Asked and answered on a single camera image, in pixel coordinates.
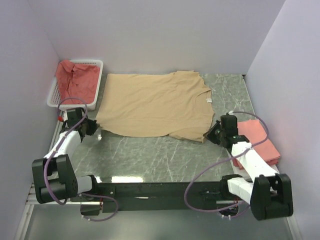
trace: white plastic basket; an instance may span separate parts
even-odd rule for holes
[[[99,92],[99,86],[101,82],[101,75],[102,75],[102,70],[104,67],[104,63],[100,60],[92,60],[92,59],[80,59],[80,60],[70,60],[71,62],[75,64],[88,64],[88,65],[95,65],[100,68],[100,73],[99,73],[99,79],[98,79],[98,84],[96,85],[96,90],[95,90],[95,96],[94,96],[94,101],[92,103],[87,104],[88,111],[93,111],[96,108],[97,104],[97,98],[98,98],[98,92]],[[53,83],[49,92],[49,97],[46,101],[46,104],[49,107],[54,107],[57,108],[58,104],[60,103],[60,92],[58,89],[58,83],[57,83],[57,78],[54,77]],[[60,110],[65,111],[67,109],[72,109],[72,108],[79,108],[82,107],[84,108],[84,104],[62,104],[60,105]]]

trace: purple cable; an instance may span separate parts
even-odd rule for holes
[[[48,193],[50,194],[51,198],[58,204],[60,205],[65,205],[67,203],[67,199],[64,200],[64,202],[60,201],[56,195],[54,194],[54,192],[52,191],[51,187],[50,187],[50,184],[49,184],[49,180],[48,180],[48,166],[49,166],[49,163],[51,161],[51,159],[55,156],[55,154],[58,152],[59,148],[61,147],[61,145],[64,143],[66,137],[76,128],[78,127],[87,117],[87,114],[88,114],[88,107],[87,107],[87,104],[85,103],[84,100],[82,100],[81,98],[79,97],[67,97],[65,99],[63,99],[59,105],[58,105],[58,113],[59,113],[59,107],[60,105],[65,101],[65,100],[68,100],[68,99],[77,99],[81,102],[83,102],[84,104],[84,109],[85,109],[85,113],[83,115],[83,117],[80,119],[79,122],[77,122],[73,127],[71,127],[64,135],[64,137],[60,140],[60,142],[58,143],[58,145],[56,146],[55,150],[51,153],[51,155],[49,156],[49,158],[47,159],[47,161],[45,162],[45,165],[44,165],[44,173],[43,173],[43,177],[44,177],[44,183],[45,183],[45,186],[46,186],[46,189],[48,190]]]
[[[106,220],[112,218],[114,215],[116,215],[117,212],[118,212],[118,210],[119,210],[118,201],[115,200],[113,197],[110,197],[110,196],[102,196],[102,195],[93,195],[93,194],[88,194],[88,193],[81,193],[81,195],[82,195],[82,196],[85,196],[85,197],[109,199],[109,200],[114,201],[114,203],[115,203],[115,210],[114,210],[114,212],[113,212],[110,216],[107,216],[106,218],[102,218],[102,219],[92,219],[92,218],[89,218],[89,217],[87,217],[87,216],[83,216],[85,219],[87,219],[87,220],[89,220],[89,221],[92,221],[92,222],[103,222],[103,221],[106,221]]]
[[[234,114],[248,114],[248,115],[254,116],[254,117],[256,117],[257,119],[259,119],[259,120],[261,121],[261,123],[263,124],[263,127],[264,127],[265,132],[266,132],[266,137],[265,137],[265,139],[263,139],[263,140],[261,140],[261,141],[259,141],[259,142],[256,142],[256,143],[254,143],[254,144],[252,144],[251,148],[253,148],[254,146],[257,146],[257,145],[259,145],[259,144],[262,144],[262,143],[264,143],[265,141],[268,140],[268,138],[269,138],[269,129],[268,129],[265,121],[263,121],[259,116],[255,115],[255,114],[253,114],[253,113],[247,112],[247,111],[234,111],[233,113],[234,113]],[[216,162],[216,163],[214,163],[214,164],[211,164],[210,166],[206,167],[202,172],[200,172],[198,175],[196,175],[196,176],[194,177],[194,179],[191,180],[191,182],[189,183],[189,185],[188,185],[188,186],[186,187],[186,189],[185,189],[185,192],[184,192],[184,203],[185,203],[185,205],[187,205],[188,208],[190,208],[190,209],[192,209],[192,210],[195,210],[195,211],[197,211],[197,212],[201,212],[201,213],[216,213],[216,212],[223,211],[223,210],[227,210],[227,209],[229,209],[229,208],[233,208],[233,207],[237,206],[238,203],[232,204],[232,205],[230,205],[230,206],[222,207],[222,208],[219,208],[219,209],[213,209],[213,210],[199,209],[199,208],[195,208],[195,207],[191,206],[191,205],[188,203],[187,195],[188,195],[188,192],[189,192],[191,186],[192,186],[192,185],[195,183],[195,181],[196,181],[201,175],[203,175],[206,171],[208,171],[209,169],[211,169],[211,168],[213,168],[213,167],[215,167],[215,166],[217,166],[217,165],[219,165],[219,164],[223,164],[223,163],[229,162],[229,161],[231,161],[231,160],[234,159],[234,158],[239,158],[239,157],[245,155],[251,148],[247,148],[243,153],[240,153],[240,154],[238,154],[238,155],[236,155],[236,156],[231,156],[231,157],[228,157],[228,158],[226,158],[226,159],[224,159],[224,160],[221,160],[221,161],[218,161],[218,162]]]

